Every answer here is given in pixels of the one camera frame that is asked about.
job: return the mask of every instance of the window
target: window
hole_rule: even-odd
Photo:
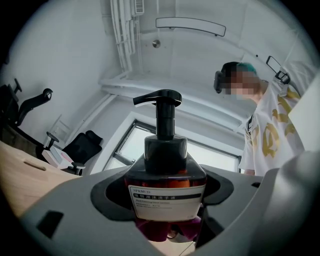
[[[104,170],[132,165],[145,149],[145,137],[156,134],[156,128],[135,121],[117,146]],[[238,172],[239,158],[227,152],[188,139],[187,151],[198,164]]]

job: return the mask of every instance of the black bottle cap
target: black bottle cap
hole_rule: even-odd
[[[156,136],[144,139],[144,166],[148,173],[177,173],[186,168],[187,138],[175,135],[175,107],[182,96],[175,90],[162,89],[136,97],[135,106],[156,105]]]
[[[175,135],[175,107],[182,103],[182,96],[175,90],[162,89],[133,98],[138,107],[156,105],[156,136],[159,140],[172,140]]]

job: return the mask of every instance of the bottle label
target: bottle label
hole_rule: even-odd
[[[158,222],[192,220],[197,216],[206,185],[156,188],[129,185],[138,218]]]

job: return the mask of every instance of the teal hair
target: teal hair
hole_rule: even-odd
[[[240,62],[236,65],[237,67],[244,67],[246,71],[251,71],[255,74],[257,74],[257,70],[252,66],[250,63],[247,62]]]

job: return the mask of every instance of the black pump head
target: black pump head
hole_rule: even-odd
[[[159,140],[172,140],[175,135],[175,107],[181,103],[181,94],[170,89],[157,90],[133,98],[136,107],[145,104],[156,105],[156,135]]]

